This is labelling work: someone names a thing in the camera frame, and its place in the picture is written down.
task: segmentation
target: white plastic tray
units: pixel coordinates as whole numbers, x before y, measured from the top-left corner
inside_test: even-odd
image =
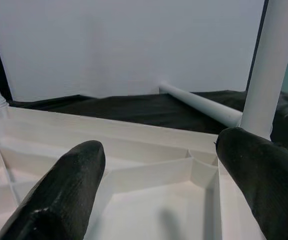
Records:
[[[8,111],[0,120],[0,228],[61,155],[94,139],[104,146],[106,169],[84,239],[263,239],[241,192],[218,170],[216,135]]]

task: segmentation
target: white backdrop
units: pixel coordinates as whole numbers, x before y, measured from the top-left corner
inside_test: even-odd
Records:
[[[264,0],[0,0],[15,100],[244,90]]]

